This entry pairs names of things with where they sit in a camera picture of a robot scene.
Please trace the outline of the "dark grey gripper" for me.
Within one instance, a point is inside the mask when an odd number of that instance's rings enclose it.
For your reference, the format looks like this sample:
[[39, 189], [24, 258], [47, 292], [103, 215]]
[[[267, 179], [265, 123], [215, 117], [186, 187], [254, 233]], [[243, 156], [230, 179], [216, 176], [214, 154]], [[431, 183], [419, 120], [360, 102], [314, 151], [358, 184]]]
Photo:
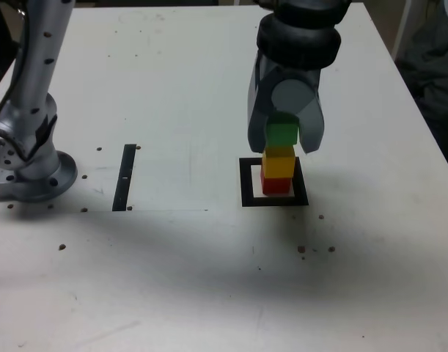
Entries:
[[[277, 83], [277, 70], [298, 78]], [[320, 77], [321, 70], [287, 67], [264, 54], [257, 55], [247, 98], [247, 138], [252, 152], [263, 152], [266, 123], [274, 108], [273, 122], [294, 122], [298, 126], [300, 145], [306, 154], [319, 149], [325, 127], [317, 92]]]

